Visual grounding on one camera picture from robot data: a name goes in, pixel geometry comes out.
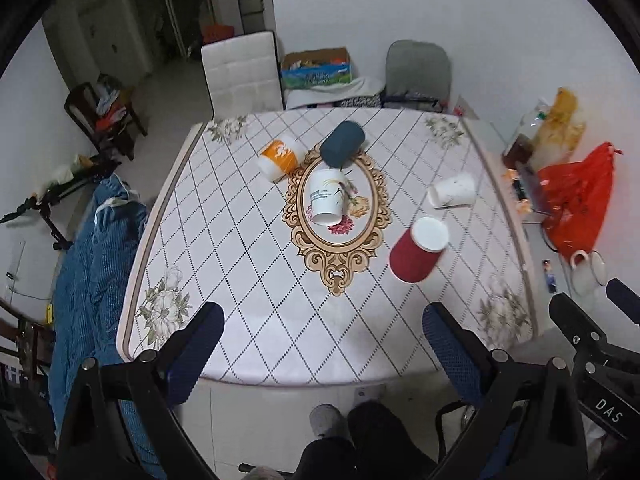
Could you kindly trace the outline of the red paper cup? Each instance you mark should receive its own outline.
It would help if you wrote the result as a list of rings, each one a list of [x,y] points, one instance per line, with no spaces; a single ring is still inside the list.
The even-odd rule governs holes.
[[[449,243],[449,230],[442,220],[417,218],[390,251],[390,270],[405,283],[425,280]]]

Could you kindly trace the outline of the white paper cup with birds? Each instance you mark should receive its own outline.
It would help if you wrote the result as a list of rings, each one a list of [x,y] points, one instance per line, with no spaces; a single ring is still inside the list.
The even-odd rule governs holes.
[[[475,197],[476,181],[468,172],[440,180],[427,190],[427,198],[436,209],[471,206]]]

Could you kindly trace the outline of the white printed paper cup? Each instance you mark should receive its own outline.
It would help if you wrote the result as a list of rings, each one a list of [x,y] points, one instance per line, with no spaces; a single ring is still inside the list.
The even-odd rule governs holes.
[[[309,181],[311,220],[318,226],[335,226],[342,221],[346,200],[346,177],[341,170],[316,169]]]

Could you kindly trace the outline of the orange and white cup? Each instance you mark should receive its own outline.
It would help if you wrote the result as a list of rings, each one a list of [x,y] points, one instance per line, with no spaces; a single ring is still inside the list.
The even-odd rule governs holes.
[[[283,133],[262,150],[257,165],[269,182],[277,182],[298,168],[306,153],[306,148],[294,136]]]

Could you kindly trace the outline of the dark teal cup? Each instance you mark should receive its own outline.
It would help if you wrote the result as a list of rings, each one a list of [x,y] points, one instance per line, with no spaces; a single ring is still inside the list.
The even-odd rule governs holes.
[[[320,146],[320,156],[330,168],[342,168],[366,140],[364,131],[356,122],[341,122]]]

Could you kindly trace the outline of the small dark lighter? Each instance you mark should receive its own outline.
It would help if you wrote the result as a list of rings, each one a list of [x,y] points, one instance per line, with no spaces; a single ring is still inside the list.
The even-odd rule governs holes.
[[[552,264],[549,259],[544,259],[542,262],[542,270],[544,271],[544,282],[546,283],[548,292],[555,294],[558,291],[558,285],[556,284]]]

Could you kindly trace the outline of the blue knitted blanket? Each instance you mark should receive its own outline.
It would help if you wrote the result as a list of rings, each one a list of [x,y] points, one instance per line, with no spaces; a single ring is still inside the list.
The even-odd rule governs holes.
[[[94,190],[87,218],[66,252],[53,294],[55,343],[49,376],[55,427],[62,429],[80,364],[124,362],[116,335],[148,208],[117,174]]]

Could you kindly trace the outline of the grey slipper left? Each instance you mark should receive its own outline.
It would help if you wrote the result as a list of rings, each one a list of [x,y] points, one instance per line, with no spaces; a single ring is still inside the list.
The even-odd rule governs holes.
[[[309,414],[309,423],[318,439],[348,437],[346,419],[332,404],[320,404],[313,408]]]

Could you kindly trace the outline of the white diamond pattern tablecloth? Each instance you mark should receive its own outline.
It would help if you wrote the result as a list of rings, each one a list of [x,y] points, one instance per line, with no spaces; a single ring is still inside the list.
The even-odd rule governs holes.
[[[311,220],[309,181],[322,142],[345,120],[366,136],[344,163],[342,221]],[[224,336],[204,376],[241,385],[333,386],[430,372],[423,308],[444,304],[488,346],[539,332],[533,261],[494,151],[476,119],[372,108],[255,114],[232,143],[193,126],[151,211],[132,267],[116,347],[124,360],[156,350],[202,304],[224,310]],[[269,182],[257,159],[288,133],[304,162]],[[435,211],[428,188],[458,172],[476,181],[471,206]],[[436,214],[449,243],[416,284],[390,270],[390,250]]]

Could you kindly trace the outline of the floral tissue pack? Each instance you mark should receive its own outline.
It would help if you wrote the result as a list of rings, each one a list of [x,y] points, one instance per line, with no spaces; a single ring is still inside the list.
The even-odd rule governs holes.
[[[524,223],[534,222],[534,208],[525,191],[520,174],[514,169],[507,169],[503,177],[506,179],[510,193],[514,200],[516,212]]]

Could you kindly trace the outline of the red plastic bag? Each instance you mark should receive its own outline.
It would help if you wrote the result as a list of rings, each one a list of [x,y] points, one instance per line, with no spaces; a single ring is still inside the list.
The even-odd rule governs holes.
[[[579,162],[538,172],[551,210],[541,225],[547,240],[566,261],[578,250],[593,250],[612,195],[615,156],[621,154],[611,142],[604,142]]]

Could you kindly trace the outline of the plastic bottle with brown liquid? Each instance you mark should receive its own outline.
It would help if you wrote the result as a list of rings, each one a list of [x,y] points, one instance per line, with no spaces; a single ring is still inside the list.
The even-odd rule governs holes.
[[[526,164],[532,157],[534,136],[546,119],[549,110],[549,103],[539,99],[535,108],[523,115],[501,155],[502,163],[506,168],[515,169],[518,162]]]

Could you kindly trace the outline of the yellow snack bag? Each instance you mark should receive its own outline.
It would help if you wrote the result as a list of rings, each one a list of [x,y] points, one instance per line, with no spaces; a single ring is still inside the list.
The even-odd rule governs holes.
[[[528,164],[535,171],[564,164],[570,159],[586,131],[586,123],[574,118],[578,97],[559,88],[552,107],[533,138],[533,155]]]

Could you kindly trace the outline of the grey cushioned chair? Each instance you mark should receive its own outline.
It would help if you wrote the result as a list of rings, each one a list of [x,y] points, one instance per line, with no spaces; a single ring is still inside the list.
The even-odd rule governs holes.
[[[387,50],[382,107],[445,113],[452,81],[451,62],[437,44],[394,41]]]

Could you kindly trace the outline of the cardboard box with items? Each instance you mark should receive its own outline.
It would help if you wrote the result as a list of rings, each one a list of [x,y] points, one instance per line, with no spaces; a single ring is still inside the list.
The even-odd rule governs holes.
[[[349,84],[352,64],[345,47],[292,52],[281,62],[281,80],[288,90]]]

